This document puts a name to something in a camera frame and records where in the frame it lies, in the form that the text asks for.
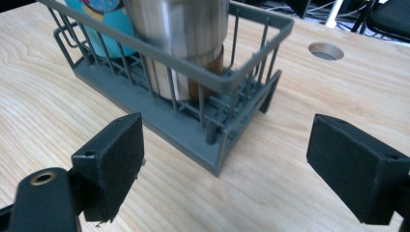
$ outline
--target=metal cup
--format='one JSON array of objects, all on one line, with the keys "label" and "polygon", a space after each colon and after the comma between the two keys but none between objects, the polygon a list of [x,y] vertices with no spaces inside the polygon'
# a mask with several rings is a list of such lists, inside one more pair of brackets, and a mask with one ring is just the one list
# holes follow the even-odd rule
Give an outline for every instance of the metal cup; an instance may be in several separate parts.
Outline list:
[{"label": "metal cup", "polygon": [[[221,74],[229,0],[125,0],[134,35],[164,51]],[[145,58],[153,90],[171,99],[166,66]],[[195,99],[184,75],[172,72],[177,101]]]}]

